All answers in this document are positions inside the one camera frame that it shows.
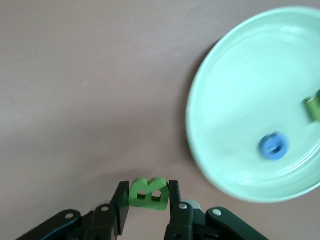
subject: bolt head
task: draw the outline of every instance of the bolt head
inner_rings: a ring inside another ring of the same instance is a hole
[[[185,204],[185,203],[180,203],[180,204],[179,204],[179,208],[185,210],[185,209],[188,208],[188,206],[187,206],[187,204]]]
[[[213,209],[212,213],[218,217],[220,217],[222,215],[222,212],[219,209]]]

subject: green foam block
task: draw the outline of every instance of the green foam block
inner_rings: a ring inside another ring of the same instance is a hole
[[[310,114],[312,121],[320,122],[320,92],[315,97],[309,97],[304,100],[306,108]]]
[[[160,196],[153,193],[160,191]],[[148,181],[144,177],[137,178],[132,183],[129,193],[129,205],[138,208],[165,211],[169,200],[169,185],[167,180],[155,177]]]

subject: brown table surface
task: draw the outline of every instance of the brown table surface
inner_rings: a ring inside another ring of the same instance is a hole
[[[198,170],[185,135],[188,91],[214,43],[290,5],[320,1],[1,1],[0,239],[157,176],[269,239],[319,239],[319,189],[276,204],[229,197]],[[132,207],[119,239],[161,240],[169,219]]]

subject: blue foam piece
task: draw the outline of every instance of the blue foam piece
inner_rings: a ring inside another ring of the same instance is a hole
[[[288,152],[289,143],[283,134],[273,133],[260,141],[262,155],[269,160],[282,159]]]

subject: metal screw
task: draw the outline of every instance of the metal screw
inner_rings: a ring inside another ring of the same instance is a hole
[[[74,214],[73,213],[68,213],[64,217],[65,217],[65,219],[72,219],[74,217]]]
[[[213,209],[212,213],[218,217],[222,215],[222,212],[219,209]]]
[[[179,208],[185,210],[185,209],[188,208],[188,206],[187,206],[187,204],[185,204],[185,203],[180,203],[180,204],[179,204]]]
[[[108,206],[103,206],[102,208],[101,208],[101,211],[102,212],[106,212],[106,211],[108,211],[109,210],[109,207]]]

